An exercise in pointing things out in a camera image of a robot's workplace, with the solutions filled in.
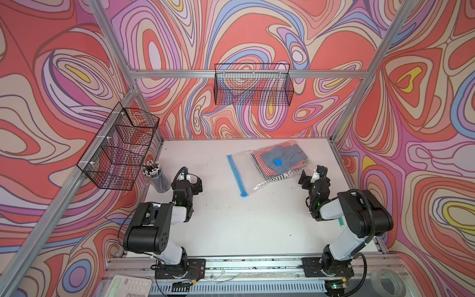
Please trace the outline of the red white striped tank top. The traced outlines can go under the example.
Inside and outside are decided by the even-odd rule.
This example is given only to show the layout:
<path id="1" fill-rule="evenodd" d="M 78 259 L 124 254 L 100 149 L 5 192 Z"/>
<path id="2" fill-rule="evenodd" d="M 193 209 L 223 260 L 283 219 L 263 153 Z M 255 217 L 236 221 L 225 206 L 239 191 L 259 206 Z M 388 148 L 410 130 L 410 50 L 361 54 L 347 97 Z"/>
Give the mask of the red white striped tank top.
<path id="1" fill-rule="evenodd" d="M 282 142 L 251 151 L 258 171 L 266 181 L 287 179 L 305 169 L 309 158 L 296 142 Z"/>

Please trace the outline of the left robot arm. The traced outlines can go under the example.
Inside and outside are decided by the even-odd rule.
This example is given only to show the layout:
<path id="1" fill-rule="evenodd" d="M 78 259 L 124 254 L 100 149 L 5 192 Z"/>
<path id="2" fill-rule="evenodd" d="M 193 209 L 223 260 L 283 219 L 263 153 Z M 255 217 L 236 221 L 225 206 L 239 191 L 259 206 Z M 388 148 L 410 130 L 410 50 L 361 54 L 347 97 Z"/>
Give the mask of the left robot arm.
<path id="1" fill-rule="evenodd" d="M 127 252 L 146 254 L 165 266 L 188 268 L 186 249 L 171 241 L 171 226 L 188 223 L 194 212 L 194 196 L 203 191 L 202 180 L 182 167 L 171 182 L 172 201 L 139 204 L 122 240 Z"/>

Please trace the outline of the white calculator keypad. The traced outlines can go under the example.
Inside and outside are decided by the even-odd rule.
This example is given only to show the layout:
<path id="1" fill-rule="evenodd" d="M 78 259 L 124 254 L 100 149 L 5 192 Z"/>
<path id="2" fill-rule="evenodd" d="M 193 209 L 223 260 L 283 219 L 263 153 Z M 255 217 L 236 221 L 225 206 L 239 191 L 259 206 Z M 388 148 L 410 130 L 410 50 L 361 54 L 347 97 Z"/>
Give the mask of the white calculator keypad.
<path id="1" fill-rule="evenodd" d="M 152 281 L 147 278 L 115 275 L 105 292 L 105 297 L 147 297 Z"/>

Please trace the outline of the aluminium front rail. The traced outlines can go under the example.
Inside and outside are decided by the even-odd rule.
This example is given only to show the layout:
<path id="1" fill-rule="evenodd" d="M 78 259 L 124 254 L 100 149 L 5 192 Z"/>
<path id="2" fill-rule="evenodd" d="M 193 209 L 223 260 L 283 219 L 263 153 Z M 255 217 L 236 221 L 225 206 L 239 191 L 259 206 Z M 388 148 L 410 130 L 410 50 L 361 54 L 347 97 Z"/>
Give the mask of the aluminium front rail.
<path id="1" fill-rule="evenodd" d="M 402 260 L 394 254 L 366 253 L 367 274 L 388 269 L 401 277 L 408 271 Z M 320 272 L 321 260 L 317 254 L 308 255 L 270 255 L 270 256 L 226 256 L 206 257 L 203 280 L 224 282 L 227 280 L 300 280 L 305 272 Z M 149 257 L 116 258 L 106 265 L 104 279 L 115 275 L 133 277 L 154 277 L 151 266 L 155 260 Z"/>

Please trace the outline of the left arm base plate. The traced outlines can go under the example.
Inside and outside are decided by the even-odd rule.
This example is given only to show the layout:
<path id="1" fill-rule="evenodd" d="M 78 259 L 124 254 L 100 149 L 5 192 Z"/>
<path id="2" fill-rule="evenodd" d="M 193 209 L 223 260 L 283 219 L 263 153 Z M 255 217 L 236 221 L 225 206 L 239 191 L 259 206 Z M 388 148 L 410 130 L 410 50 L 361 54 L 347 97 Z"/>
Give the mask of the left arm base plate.
<path id="1" fill-rule="evenodd" d="M 206 260 L 201 258 L 182 260 L 172 266 L 156 262 L 150 267 L 158 280 L 200 280 L 205 277 Z"/>

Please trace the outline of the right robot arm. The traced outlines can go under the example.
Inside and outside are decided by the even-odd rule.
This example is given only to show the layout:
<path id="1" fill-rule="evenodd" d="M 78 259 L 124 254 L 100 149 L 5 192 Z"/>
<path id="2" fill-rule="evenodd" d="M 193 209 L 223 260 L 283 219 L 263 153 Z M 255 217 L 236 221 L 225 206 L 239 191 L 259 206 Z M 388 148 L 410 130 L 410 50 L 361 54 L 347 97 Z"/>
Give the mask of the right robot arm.
<path id="1" fill-rule="evenodd" d="M 340 236 L 324 247 L 319 262 L 313 266 L 328 277 L 351 277 L 351 261 L 374 237 L 392 230 L 394 222 L 388 210 L 368 190 L 350 189 L 331 199 L 327 172 L 327 167 L 319 165 L 311 176 L 302 171 L 298 181 L 308 191 L 306 206 L 314 220 L 346 220 Z"/>

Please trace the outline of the grey-blue ribbed tank top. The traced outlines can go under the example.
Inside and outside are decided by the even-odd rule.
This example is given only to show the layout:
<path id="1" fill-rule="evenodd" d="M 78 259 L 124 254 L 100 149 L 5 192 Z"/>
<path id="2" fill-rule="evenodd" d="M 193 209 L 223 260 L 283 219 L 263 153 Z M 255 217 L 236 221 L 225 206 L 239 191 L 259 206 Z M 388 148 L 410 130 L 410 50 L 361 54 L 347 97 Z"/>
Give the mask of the grey-blue ribbed tank top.
<path id="1" fill-rule="evenodd" d="M 297 144 L 276 146 L 266 153 L 261 153 L 260 157 L 267 168 L 278 174 L 287 173 L 308 161 L 307 155 Z"/>

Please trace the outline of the clear tape roll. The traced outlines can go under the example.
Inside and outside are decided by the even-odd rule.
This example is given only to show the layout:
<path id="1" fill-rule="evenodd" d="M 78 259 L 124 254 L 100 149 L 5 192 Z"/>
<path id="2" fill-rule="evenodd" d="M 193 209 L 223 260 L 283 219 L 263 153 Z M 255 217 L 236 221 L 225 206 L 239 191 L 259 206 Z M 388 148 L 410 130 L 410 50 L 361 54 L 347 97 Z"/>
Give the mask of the clear tape roll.
<path id="1" fill-rule="evenodd" d="M 370 276 L 371 285 L 378 297 L 405 297 L 406 285 L 403 279 L 389 269 L 373 271 Z"/>

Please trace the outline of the cup of pens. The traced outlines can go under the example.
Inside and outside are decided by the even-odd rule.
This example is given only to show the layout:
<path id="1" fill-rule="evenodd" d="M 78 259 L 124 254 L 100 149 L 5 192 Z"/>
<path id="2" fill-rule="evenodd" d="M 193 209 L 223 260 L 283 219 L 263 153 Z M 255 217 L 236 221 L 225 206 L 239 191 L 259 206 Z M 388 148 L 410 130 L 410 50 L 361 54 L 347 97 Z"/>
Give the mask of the cup of pens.
<path id="1" fill-rule="evenodd" d="M 158 193 L 166 193 L 171 188 L 169 179 L 165 176 L 159 162 L 148 161 L 142 165 L 143 175 Z"/>

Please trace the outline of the clear vacuum bag blue zip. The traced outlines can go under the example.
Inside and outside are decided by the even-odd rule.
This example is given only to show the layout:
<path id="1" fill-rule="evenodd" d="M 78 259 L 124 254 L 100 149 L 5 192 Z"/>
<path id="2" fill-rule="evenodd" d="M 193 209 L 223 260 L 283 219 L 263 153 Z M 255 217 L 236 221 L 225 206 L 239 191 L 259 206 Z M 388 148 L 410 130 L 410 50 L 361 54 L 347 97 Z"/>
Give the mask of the clear vacuum bag blue zip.
<path id="1" fill-rule="evenodd" d="M 243 198 L 299 174 L 310 164 L 310 158 L 295 141 L 234 153 L 226 159 Z"/>

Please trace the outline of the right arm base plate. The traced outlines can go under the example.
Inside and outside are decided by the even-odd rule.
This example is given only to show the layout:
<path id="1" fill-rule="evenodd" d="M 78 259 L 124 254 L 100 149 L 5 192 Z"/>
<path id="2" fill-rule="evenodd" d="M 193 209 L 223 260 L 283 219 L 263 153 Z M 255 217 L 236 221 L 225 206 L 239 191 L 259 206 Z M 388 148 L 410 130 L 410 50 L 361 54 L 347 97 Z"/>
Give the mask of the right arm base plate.
<path id="1" fill-rule="evenodd" d="M 355 275 L 350 260 L 336 261 L 321 257 L 303 257 L 302 268 L 308 278 L 351 278 Z"/>

